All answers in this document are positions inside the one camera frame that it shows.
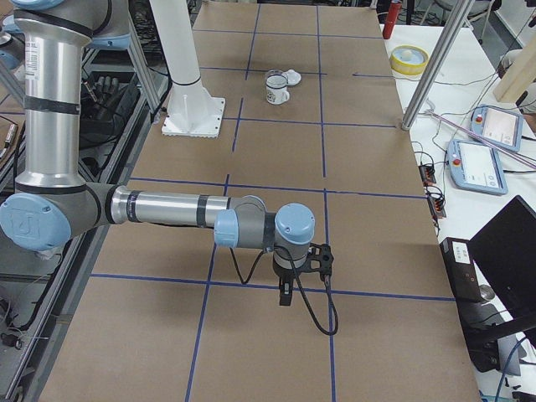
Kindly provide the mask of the white ceramic lid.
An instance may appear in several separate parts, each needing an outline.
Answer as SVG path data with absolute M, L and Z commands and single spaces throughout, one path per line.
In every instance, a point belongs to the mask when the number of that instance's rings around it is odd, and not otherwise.
M 302 81 L 302 75 L 295 70 L 287 70 L 282 74 L 286 78 L 286 83 L 288 86 L 299 85 Z

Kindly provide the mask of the lower orange usb hub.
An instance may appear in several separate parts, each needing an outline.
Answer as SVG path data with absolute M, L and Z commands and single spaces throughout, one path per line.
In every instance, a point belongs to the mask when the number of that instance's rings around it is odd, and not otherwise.
M 427 199 L 432 219 L 444 219 L 446 217 L 446 211 L 443 203 L 438 198 L 429 197 Z

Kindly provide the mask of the orange usb hub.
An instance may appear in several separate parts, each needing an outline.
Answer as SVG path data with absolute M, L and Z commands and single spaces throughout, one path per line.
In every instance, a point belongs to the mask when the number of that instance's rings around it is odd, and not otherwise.
M 421 164 L 418 166 L 418 169 L 422 183 L 425 187 L 436 184 L 436 170 L 434 164 Z
M 444 219 L 446 217 L 446 211 L 443 203 L 438 198 L 429 197 L 427 199 L 432 219 Z

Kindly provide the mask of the upper orange usb hub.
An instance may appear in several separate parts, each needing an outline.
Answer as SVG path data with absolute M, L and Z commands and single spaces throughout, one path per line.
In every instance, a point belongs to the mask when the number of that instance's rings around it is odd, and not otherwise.
M 436 184 L 436 170 L 434 164 L 421 164 L 418 166 L 418 169 L 422 183 L 425 187 Z

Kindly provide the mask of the black computer box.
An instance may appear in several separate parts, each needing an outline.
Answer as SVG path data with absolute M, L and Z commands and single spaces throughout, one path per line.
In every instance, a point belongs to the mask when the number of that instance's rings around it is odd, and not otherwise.
M 514 326 L 494 309 L 492 288 L 478 282 L 468 241 L 447 237 L 440 248 L 472 363 L 480 373 L 519 376 L 519 352 L 511 351 L 518 341 Z

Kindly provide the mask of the white enamel mug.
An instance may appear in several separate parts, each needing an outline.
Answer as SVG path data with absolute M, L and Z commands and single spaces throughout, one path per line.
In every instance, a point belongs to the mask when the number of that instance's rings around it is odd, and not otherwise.
M 287 84 L 265 82 L 266 100 L 272 105 L 281 105 L 290 100 Z

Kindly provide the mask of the black monitor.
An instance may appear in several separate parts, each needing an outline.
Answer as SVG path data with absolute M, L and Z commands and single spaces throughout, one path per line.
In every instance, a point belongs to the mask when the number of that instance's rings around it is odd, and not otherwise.
M 512 317 L 535 312 L 535 211 L 521 196 L 487 222 L 468 249 Z

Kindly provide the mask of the near teach pendant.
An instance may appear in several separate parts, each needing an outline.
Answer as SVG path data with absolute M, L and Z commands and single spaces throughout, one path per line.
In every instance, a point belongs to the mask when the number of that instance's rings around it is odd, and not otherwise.
M 480 142 L 451 140 L 446 151 L 453 183 L 459 189 L 505 195 L 508 186 L 498 152 Z

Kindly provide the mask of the teach pendant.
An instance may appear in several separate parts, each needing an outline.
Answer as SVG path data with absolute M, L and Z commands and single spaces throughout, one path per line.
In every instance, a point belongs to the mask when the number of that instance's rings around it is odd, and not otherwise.
M 518 152 L 524 118 L 497 106 L 478 106 L 471 117 L 471 130 L 480 137 L 509 151 Z
M 505 195 L 508 186 L 498 152 L 480 142 L 451 140 L 446 151 L 453 183 L 459 189 Z

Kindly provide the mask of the yellow tape roll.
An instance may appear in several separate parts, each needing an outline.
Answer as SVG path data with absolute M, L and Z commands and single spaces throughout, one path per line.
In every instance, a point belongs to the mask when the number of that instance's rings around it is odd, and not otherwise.
M 400 45 L 391 51 L 389 62 L 393 71 L 402 75 L 416 76 L 424 72 L 429 58 L 428 53 L 422 48 Z

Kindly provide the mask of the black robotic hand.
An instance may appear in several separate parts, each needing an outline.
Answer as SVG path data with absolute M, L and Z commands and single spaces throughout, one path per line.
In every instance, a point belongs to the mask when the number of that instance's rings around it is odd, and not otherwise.
M 108 121 L 125 117 L 118 106 L 126 87 L 120 86 L 117 77 L 100 75 L 96 80 L 82 81 L 81 117 L 87 120 Z

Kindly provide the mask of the far teach pendant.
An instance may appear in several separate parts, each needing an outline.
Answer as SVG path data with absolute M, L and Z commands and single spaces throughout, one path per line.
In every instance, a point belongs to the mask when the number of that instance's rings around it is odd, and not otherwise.
M 509 151 L 518 152 L 524 118 L 497 106 L 478 106 L 471 117 L 471 130 L 480 137 Z

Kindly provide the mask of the red cylinder bottle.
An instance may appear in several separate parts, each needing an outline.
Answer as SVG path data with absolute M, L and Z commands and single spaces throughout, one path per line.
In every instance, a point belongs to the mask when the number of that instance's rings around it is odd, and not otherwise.
M 384 21 L 384 28 L 382 31 L 383 39 L 390 39 L 394 26 L 396 25 L 400 9 L 402 8 L 402 0 L 392 0 L 389 5 L 387 17 Z

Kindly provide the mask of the wooden beam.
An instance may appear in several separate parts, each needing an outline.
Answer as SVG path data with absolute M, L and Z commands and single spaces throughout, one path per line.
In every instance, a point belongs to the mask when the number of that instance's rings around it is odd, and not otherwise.
M 522 49 L 508 51 L 500 61 L 504 72 L 493 90 L 499 102 L 516 102 L 535 81 L 535 34 Z

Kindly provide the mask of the aluminium frame post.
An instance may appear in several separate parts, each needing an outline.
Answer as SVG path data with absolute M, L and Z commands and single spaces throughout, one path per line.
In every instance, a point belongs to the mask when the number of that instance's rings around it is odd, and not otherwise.
M 441 66 L 445 62 L 473 4 L 473 0 L 460 0 L 451 10 L 450 17 L 441 31 L 440 37 L 432 51 L 429 63 L 425 67 L 424 73 L 422 74 L 405 111 L 401 122 L 401 128 L 404 131 L 409 131 L 415 122 L 415 119 L 436 80 L 436 76 L 439 74 Z

